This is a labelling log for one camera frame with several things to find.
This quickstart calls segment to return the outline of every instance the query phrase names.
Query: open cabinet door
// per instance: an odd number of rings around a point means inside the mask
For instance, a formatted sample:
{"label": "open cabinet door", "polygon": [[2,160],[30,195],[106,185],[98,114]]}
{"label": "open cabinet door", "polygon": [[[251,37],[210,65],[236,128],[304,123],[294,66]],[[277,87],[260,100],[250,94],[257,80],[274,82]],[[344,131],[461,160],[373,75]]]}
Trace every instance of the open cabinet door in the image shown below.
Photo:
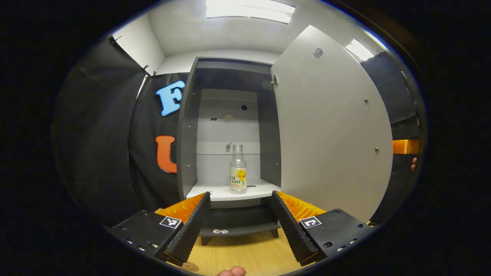
{"label": "open cabinet door", "polygon": [[[318,48],[324,54],[316,59]],[[278,80],[281,190],[368,221],[392,167],[389,118],[372,80],[343,46],[313,26],[288,46],[271,74]]]}

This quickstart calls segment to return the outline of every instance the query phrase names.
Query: wooden floor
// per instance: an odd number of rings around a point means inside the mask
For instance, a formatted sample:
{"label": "wooden floor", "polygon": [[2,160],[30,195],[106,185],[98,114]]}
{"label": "wooden floor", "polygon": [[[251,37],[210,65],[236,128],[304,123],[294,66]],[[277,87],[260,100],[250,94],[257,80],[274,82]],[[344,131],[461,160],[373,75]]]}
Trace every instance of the wooden floor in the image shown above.
{"label": "wooden floor", "polygon": [[194,273],[204,276],[216,276],[233,266],[244,267],[247,276],[277,276],[302,268],[293,256],[283,229],[278,229],[278,234],[278,238],[270,232],[213,238],[206,246],[201,245],[201,237],[198,237],[188,261],[199,267]]}

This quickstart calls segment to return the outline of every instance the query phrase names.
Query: orange letter u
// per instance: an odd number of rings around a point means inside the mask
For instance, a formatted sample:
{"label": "orange letter u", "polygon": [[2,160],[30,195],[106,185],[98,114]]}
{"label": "orange letter u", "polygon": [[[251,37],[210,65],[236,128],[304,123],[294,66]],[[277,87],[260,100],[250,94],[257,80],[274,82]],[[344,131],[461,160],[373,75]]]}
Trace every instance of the orange letter u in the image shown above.
{"label": "orange letter u", "polygon": [[170,145],[175,140],[174,137],[167,135],[155,138],[155,142],[157,142],[157,164],[163,171],[169,173],[177,173],[177,165],[170,161]]}

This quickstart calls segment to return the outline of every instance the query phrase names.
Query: shelf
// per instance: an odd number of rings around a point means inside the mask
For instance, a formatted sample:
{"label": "shelf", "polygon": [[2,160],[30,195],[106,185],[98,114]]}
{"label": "shelf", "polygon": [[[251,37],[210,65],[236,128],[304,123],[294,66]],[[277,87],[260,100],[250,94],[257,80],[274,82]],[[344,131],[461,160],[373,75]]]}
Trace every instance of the shelf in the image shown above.
{"label": "shelf", "polygon": [[198,180],[191,191],[186,195],[186,199],[204,192],[210,192],[211,201],[243,200],[267,197],[271,196],[271,193],[275,190],[280,191],[280,187],[262,179],[247,180],[247,185],[254,185],[255,187],[247,188],[243,194],[233,194],[230,190],[230,186],[227,184],[220,182],[200,182]]}
{"label": "shelf", "polygon": [[[202,237],[231,237],[278,229],[277,218],[268,205],[242,208],[212,209],[199,235]],[[213,230],[228,233],[213,233]]]}
{"label": "shelf", "polygon": [[213,230],[217,228],[202,228],[201,231],[199,231],[199,236],[200,237],[234,237],[234,236],[244,236],[244,235],[249,235],[253,233],[259,233],[259,232],[264,232],[264,231],[271,231],[278,229],[279,226],[276,222],[267,222],[265,224],[259,224],[259,225],[253,225],[253,226],[245,226],[245,227],[228,227],[224,229],[219,229],[219,230],[227,230],[228,233],[213,233]]}

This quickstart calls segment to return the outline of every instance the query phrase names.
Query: bottom shelf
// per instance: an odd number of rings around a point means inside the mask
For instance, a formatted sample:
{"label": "bottom shelf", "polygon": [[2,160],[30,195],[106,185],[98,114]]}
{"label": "bottom shelf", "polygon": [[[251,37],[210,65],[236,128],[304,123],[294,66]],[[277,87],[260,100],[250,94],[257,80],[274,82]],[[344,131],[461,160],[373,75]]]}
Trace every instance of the bottom shelf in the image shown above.
{"label": "bottom shelf", "polygon": [[244,236],[252,233],[259,233],[264,231],[271,231],[278,229],[279,226],[276,222],[267,222],[265,224],[259,224],[254,226],[244,226],[244,227],[228,227],[227,229],[219,229],[219,230],[227,230],[228,232],[223,233],[213,233],[213,230],[216,228],[202,228],[199,232],[199,236],[201,237],[234,237],[234,236]]}
{"label": "bottom shelf", "polygon": [[[202,237],[243,236],[278,229],[278,219],[268,204],[241,208],[212,209],[199,235]],[[214,230],[226,230],[214,233]]]}

